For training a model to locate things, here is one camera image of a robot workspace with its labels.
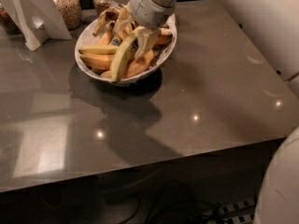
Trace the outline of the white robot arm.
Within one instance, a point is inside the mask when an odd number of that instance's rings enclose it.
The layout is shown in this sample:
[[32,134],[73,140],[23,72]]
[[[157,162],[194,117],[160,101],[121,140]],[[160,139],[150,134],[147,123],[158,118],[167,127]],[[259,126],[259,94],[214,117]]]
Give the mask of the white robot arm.
[[183,2],[176,14],[162,113],[119,107],[117,168],[175,164],[213,196],[261,179],[253,224],[298,224],[298,0]]

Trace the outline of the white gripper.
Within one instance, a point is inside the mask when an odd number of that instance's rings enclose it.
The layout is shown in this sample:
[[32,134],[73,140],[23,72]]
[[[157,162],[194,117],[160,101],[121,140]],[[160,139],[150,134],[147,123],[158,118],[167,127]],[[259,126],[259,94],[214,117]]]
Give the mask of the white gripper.
[[165,24],[173,14],[175,2],[176,0],[130,0],[130,3],[122,7],[115,7],[118,14],[114,25],[115,33],[123,31],[134,19],[144,26],[135,29],[138,43],[136,59],[153,48],[160,35],[160,30],[155,28]]

